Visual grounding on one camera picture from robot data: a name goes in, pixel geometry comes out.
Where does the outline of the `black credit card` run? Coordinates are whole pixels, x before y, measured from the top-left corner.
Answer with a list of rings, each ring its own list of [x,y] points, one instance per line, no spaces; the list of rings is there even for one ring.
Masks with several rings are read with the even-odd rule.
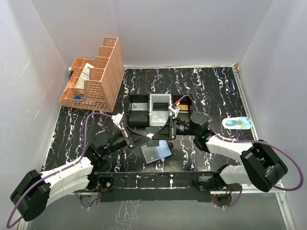
[[[146,143],[147,147],[158,147],[159,141],[158,140],[150,140]]]

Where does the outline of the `black leather card holder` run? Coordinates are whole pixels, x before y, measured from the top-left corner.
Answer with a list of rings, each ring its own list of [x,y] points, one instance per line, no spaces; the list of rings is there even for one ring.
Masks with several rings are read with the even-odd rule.
[[[146,144],[139,147],[139,153],[145,165],[159,160],[164,160],[165,158],[172,156],[172,150],[173,143],[166,140],[159,140],[158,147],[147,147]]]

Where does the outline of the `dark card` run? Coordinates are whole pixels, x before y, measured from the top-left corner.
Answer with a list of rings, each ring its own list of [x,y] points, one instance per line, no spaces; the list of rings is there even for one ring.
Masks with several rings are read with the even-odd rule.
[[[168,103],[153,103],[153,111],[167,111],[168,106]]]

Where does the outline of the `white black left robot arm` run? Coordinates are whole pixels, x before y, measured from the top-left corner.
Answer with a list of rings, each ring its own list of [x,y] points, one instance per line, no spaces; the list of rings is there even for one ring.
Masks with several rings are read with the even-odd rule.
[[[128,127],[110,138],[103,132],[95,136],[85,154],[49,171],[29,171],[10,196],[24,221],[37,218],[54,201],[92,185],[93,174],[107,163],[106,155],[125,147],[134,148],[150,140]]]

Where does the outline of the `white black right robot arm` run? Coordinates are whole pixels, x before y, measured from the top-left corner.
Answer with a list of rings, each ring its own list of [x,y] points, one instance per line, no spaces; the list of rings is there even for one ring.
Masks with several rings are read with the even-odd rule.
[[[199,150],[240,163],[237,166],[225,164],[206,181],[193,181],[194,186],[213,191],[233,184],[252,184],[262,192],[268,192],[288,173],[285,163],[267,142],[224,138],[208,125],[206,115],[201,112],[193,112],[189,121],[171,115],[152,137],[154,140],[173,140],[177,134],[193,136]]]

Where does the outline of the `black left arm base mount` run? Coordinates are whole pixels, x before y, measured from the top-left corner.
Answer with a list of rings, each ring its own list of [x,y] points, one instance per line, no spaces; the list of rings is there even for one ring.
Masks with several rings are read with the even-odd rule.
[[[100,177],[98,179],[98,193],[111,193],[114,190],[113,177]]]

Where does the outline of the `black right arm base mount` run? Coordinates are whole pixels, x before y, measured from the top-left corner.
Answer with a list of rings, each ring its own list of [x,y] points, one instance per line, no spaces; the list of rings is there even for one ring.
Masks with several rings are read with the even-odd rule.
[[[226,184],[220,177],[211,176],[205,181],[200,180],[192,180],[191,186],[196,188],[197,190],[201,191],[201,188],[204,191],[217,191],[222,190],[224,187],[229,188],[231,187],[230,184]]]

